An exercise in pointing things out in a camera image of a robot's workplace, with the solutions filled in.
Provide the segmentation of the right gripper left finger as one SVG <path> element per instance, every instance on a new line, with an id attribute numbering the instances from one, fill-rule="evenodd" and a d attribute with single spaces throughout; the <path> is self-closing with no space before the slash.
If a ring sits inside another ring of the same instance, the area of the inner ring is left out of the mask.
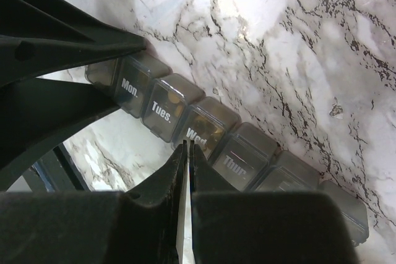
<path id="1" fill-rule="evenodd" d="M 2 263 L 180 263 L 187 144 L 127 192 L 4 192 Z"/>

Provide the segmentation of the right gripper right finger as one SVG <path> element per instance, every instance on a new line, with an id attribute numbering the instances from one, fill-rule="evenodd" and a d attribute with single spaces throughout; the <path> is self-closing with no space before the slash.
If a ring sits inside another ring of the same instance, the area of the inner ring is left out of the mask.
<path id="1" fill-rule="evenodd" d="M 239 192 L 189 148 L 196 263 L 358 263 L 342 214 L 325 194 Z"/>

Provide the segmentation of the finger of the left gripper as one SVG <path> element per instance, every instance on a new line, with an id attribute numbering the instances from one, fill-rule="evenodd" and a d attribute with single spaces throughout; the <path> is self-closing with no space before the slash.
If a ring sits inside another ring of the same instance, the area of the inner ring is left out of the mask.
<path id="1" fill-rule="evenodd" d="M 44 154 L 118 110 L 93 85 L 29 79 L 1 88 L 1 190 Z"/>
<path id="2" fill-rule="evenodd" d="M 65 0 L 1 0 L 1 86 L 145 49 Z"/>

